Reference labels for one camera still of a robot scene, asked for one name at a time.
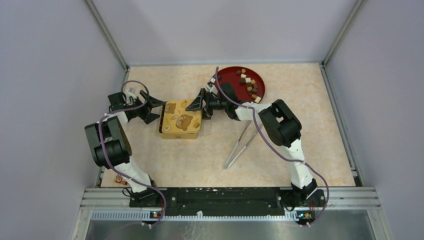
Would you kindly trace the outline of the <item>gold box lid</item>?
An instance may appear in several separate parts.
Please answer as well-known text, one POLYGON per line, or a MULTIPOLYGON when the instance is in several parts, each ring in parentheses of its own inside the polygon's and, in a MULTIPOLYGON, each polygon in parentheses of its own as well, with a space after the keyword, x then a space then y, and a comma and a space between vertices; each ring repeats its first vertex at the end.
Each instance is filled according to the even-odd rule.
POLYGON ((169 100, 161 111, 159 132, 163 137, 198 134, 202 128, 202 111, 186 111, 193 99, 169 100))

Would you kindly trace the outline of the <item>gold chocolate box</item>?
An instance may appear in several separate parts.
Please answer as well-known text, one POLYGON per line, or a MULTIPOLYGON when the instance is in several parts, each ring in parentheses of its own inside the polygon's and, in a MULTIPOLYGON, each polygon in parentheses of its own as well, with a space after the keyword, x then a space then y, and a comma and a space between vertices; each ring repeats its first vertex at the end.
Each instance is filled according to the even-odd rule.
POLYGON ((158 132, 162 139, 193 140, 202 127, 201 111, 185 111, 174 104, 166 104, 161 112, 158 132))

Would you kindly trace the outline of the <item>steel serving tongs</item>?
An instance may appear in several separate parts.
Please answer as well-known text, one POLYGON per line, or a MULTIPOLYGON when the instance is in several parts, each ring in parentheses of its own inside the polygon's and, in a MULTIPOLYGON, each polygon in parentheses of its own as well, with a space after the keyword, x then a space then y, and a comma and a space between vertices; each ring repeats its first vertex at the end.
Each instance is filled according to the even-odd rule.
POLYGON ((258 135, 258 132, 259 131, 254 126, 252 121, 248 121, 246 123, 223 165, 224 169, 229 169, 237 161, 237 159, 240 158, 240 156, 251 145, 255 137, 258 135))

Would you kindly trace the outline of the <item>red round tray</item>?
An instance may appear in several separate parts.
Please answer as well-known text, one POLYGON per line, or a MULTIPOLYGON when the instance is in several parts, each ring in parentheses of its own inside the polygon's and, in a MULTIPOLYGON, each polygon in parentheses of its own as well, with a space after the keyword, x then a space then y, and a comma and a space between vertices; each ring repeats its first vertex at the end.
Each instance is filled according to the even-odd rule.
POLYGON ((225 67, 218 70, 217 77, 219 84, 231 84, 239 101, 255 102, 256 97, 263 99, 265 96, 266 87, 263 79, 254 70, 245 66, 225 67), (251 82, 246 83, 246 78, 241 78, 242 73, 237 74, 237 71, 242 69, 245 69, 243 74, 246 75, 246 78, 251 78, 251 82))

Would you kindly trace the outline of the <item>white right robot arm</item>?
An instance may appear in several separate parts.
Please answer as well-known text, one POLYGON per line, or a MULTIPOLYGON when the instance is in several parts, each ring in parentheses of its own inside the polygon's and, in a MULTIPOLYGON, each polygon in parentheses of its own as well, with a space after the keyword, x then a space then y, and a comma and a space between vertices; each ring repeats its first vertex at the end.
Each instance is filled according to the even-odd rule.
POLYGON ((187 112, 201 111, 209 120, 215 110, 223 110, 236 121, 251 121, 256 128, 264 128, 266 144, 288 163, 293 200, 299 206, 307 206, 318 189, 302 150, 302 125, 287 104, 277 99, 273 103, 257 103, 238 99, 229 83, 219 86, 209 84, 185 108, 187 112))

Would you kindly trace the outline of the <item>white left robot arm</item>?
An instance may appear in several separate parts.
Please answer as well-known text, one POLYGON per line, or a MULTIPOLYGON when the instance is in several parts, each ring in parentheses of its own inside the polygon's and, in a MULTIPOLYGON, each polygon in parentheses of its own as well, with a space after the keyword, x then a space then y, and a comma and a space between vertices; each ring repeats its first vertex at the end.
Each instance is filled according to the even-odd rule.
POLYGON ((165 101, 143 90, 140 94, 141 97, 130 92, 109 95, 109 112, 99 121, 85 126, 84 131, 95 164, 117 173, 130 187, 127 194, 133 200, 141 199, 147 206, 154 207, 160 202, 161 194, 151 177, 133 160, 123 125, 135 118, 152 123, 160 117, 152 109, 164 106, 165 101))

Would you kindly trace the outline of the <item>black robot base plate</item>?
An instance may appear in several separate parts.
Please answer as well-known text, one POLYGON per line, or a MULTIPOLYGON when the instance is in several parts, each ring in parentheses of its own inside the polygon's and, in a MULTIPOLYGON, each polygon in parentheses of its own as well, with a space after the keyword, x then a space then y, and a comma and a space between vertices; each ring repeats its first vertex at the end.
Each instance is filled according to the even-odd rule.
POLYGON ((167 217, 195 216, 198 212, 206 217, 282 216, 301 208, 316 210, 325 203, 321 189, 309 198, 280 187, 170 187, 138 193, 125 188, 122 193, 129 197, 131 208, 158 208, 167 217))

